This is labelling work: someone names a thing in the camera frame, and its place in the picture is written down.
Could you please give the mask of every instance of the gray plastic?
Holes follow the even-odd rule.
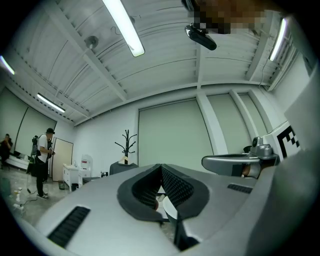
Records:
[[[52,206],[36,228],[47,236],[75,206],[84,206],[91,212],[66,247],[81,256],[267,254],[288,238],[314,203],[320,186],[319,155],[320,150],[300,151],[278,166],[265,168],[259,179],[169,165],[204,183],[210,193],[201,213],[182,221],[186,235],[199,242],[182,252],[165,237],[158,223],[134,219],[117,201],[120,184],[151,166],[89,182]],[[253,189],[250,194],[243,193],[228,188],[229,184]],[[42,248],[50,247],[43,243]]]

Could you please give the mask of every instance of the ceiling mount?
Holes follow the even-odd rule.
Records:
[[[89,49],[96,48],[99,43],[99,39],[94,35],[88,36],[84,41],[85,41],[86,47]]]

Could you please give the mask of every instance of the black cap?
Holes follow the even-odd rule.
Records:
[[[55,131],[52,128],[48,128],[46,129],[46,134],[55,134]]]

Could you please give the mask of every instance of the door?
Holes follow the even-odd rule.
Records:
[[[63,164],[72,164],[72,150],[74,144],[64,141],[62,139],[56,138],[54,144],[55,155],[52,156],[52,180],[54,182],[62,181],[64,179]]]

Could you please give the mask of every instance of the vent grille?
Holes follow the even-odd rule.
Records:
[[[229,184],[228,189],[243,192],[246,194],[250,194],[252,191],[252,187],[240,186],[240,185],[236,185],[236,184]]]
[[[58,246],[66,247],[89,212],[90,209],[80,206],[75,207],[48,238]]]

